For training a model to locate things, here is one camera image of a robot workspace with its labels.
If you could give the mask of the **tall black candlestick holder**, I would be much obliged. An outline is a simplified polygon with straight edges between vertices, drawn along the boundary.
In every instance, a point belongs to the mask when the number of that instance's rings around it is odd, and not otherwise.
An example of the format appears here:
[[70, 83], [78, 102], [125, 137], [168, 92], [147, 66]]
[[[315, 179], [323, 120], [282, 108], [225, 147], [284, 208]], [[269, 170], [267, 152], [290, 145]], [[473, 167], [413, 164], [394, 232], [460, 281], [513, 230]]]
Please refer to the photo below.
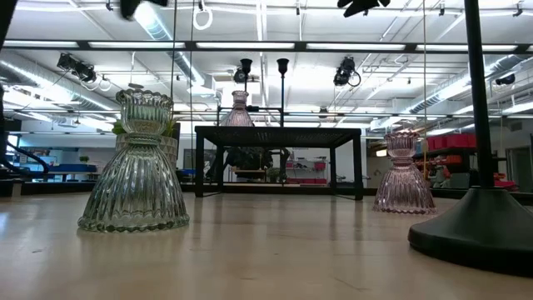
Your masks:
[[278, 72], [281, 75], [281, 107], [280, 107], [280, 126], [283, 128], [285, 123], [285, 78], [288, 70], [289, 60], [287, 58], [279, 58], [276, 60]]
[[249, 58], [243, 58], [240, 60], [240, 62], [242, 65], [242, 71], [244, 73], [244, 90], [247, 91], [247, 82], [252, 68], [252, 60]]
[[533, 212], [494, 184], [478, 0], [464, 0], [480, 184], [452, 208], [414, 224], [408, 241], [432, 258], [533, 278]]

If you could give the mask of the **pink ribbed glass candle holder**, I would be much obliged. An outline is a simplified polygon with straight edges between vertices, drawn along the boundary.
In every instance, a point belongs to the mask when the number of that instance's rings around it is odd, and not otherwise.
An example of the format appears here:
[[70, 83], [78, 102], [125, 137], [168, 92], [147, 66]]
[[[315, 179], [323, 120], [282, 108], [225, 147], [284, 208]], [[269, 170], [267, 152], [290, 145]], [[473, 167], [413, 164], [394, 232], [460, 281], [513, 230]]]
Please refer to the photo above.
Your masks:
[[253, 121], [247, 111], [248, 92], [234, 91], [232, 97], [232, 110], [222, 118], [220, 125], [223, 127], [253, 127]]
[[431, 191], [413, 161], [418, 138], [419, 134], [411, 130], [385, 135], [392, 165], [377, 189], [374, 211], [420, 215], [436, 213]]

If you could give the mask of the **green ribbed glass candle holder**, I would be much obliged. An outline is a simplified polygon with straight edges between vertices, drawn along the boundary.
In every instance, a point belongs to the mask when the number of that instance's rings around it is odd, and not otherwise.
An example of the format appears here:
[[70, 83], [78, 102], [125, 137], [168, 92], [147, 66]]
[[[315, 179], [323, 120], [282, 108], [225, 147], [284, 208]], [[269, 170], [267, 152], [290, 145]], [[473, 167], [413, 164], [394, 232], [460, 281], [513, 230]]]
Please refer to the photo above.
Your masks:
[[159, 92], [117, 92], [126, 146], [99, 176], [77, 225], [86, 231], [135, 233], [189, 223], [176, 170], [160, 149], [173, 101]]

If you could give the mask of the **green succulent plant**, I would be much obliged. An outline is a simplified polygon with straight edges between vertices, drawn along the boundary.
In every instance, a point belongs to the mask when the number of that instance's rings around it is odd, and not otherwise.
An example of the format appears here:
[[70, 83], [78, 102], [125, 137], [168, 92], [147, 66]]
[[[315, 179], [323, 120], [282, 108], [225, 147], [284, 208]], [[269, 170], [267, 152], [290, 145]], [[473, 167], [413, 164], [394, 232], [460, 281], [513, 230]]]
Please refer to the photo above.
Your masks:
[[[165, 130], [162, 133], [163, 137], [167, 138], [178, 138], [179, 134], [181, 132], [181, 125], [179, 122], [170, 121], [165, 126]], [[112, 133], [115, 135], [120, 135], [126, 133], [126, 131], [122, 128], [122, 124], [120, 121], [116, 121], [113, 124]]]

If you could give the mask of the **black perforated metal shelf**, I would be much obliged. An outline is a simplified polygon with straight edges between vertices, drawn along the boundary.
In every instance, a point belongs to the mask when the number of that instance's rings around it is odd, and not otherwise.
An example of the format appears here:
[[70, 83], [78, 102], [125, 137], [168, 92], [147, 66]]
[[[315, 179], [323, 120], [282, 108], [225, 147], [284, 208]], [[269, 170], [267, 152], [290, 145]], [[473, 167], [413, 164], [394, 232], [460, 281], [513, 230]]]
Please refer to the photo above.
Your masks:
[[[216, 158], [223, 158], [227, 147], [259, 148], [322, 148], [330, 154], [330, 185], [328, 187], [288, 187], [284, 184], [242, 184], [224, 186], [222, 167], [217, 164], [215, 193], [249, 193], [249, 194], [296, 194], [296, 195], [332, 195], [345, 197], [352, 193], [352, 198], [361, 201], [364, 198], [362, 182], [361, 130], [359, 128], [338, 127], [195, 127], [195, 177], [194, 193], [198, 198], [210, 188], [204, 184], [204, 148], [205, 141], [216, 146]], [[336, 150], [347, 143], [352, 143], [353, 188], [338, 187], [336, 182]]]

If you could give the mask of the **red storage bins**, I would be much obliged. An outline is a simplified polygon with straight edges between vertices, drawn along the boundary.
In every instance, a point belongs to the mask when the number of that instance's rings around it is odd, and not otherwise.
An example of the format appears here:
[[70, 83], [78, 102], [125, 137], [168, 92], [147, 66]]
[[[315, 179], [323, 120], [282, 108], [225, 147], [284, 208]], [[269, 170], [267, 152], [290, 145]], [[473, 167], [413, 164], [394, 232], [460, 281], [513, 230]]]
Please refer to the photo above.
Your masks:
[[473, 133], [454, 133], [428, 138], [430, 151], [449, 148], [476, 148], [476, 135]]

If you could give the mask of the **blue table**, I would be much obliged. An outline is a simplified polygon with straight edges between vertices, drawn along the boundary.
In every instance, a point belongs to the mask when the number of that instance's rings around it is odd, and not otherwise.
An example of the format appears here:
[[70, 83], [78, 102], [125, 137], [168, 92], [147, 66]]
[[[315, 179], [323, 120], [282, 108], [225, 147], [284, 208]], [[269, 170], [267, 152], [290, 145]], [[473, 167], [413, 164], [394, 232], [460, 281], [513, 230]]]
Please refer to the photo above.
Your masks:
[[90, 164], [60, 164], [48, 166], [49, 173], [96, 173], [97, 166]]

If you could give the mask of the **silver ventilation duct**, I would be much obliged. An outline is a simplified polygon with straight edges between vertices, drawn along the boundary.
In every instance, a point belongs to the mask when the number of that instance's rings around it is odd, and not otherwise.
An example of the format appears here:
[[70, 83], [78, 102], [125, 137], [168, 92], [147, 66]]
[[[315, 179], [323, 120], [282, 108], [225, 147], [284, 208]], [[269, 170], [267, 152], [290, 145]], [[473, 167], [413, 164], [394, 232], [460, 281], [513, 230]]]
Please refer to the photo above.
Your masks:
[[[151, 4], [142, 2], [134, 13], [134, 19], [152, 40], [173, 44], [169, 29], [159, 18]], [[203, 74], [192, 66], [191, 60], [184, 52], [171, 50], [167, 52], [167, 56], [193, 85], [203, 85], [205, 83]]]

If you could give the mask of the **black aluminium rig frame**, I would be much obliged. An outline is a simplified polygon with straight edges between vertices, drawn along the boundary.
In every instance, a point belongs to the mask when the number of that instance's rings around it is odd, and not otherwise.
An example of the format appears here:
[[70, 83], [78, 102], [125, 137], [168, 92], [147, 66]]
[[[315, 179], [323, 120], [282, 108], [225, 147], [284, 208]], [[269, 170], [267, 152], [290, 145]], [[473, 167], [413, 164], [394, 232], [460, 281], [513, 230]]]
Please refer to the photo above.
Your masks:
[[[168, 0], [146, 2], [173, 44], [152, 40], [120, 15], [120, 0], [0, 0], [15, 3], [10, 48], [185, 51], [463, 53], [464, 0], [391, 0], [351, 17], [337, 0]], [[533, 53], [533, 0], [478, 0], [489, 53]]]

